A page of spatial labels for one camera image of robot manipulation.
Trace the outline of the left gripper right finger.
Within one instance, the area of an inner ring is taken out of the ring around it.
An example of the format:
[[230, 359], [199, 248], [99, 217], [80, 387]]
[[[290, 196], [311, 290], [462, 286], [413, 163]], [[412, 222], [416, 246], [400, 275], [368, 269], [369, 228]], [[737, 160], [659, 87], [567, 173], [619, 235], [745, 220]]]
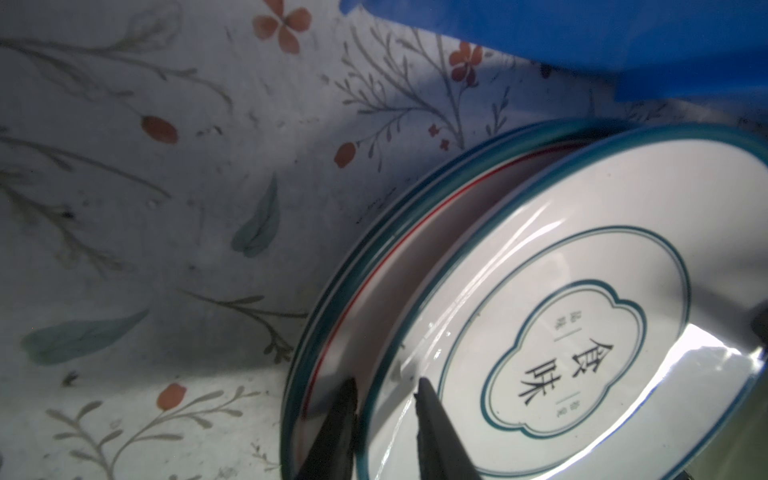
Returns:
[[417, 451], [422, 480], [480, 480], [435, 389], [426, 377], [414, 395], [418, 419]]

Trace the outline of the white plate teal rim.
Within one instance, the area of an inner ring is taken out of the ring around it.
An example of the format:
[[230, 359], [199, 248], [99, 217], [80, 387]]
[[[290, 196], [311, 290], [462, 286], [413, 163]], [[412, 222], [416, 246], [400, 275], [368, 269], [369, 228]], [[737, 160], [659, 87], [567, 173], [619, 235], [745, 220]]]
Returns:
[[431, 382], [484, 479], [671, 479], [766, 368], [767, 143], [637, 128], [517, 188], [394, 335], [360, 479], [415, 479]]

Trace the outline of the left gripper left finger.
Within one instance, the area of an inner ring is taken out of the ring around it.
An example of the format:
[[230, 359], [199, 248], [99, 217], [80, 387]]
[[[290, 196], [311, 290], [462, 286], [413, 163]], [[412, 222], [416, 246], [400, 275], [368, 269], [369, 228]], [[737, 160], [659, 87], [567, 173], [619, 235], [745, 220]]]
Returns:
[[358, 388], [352, 377], [339, 388], [295, 479], [350, 480], [357, 436]]

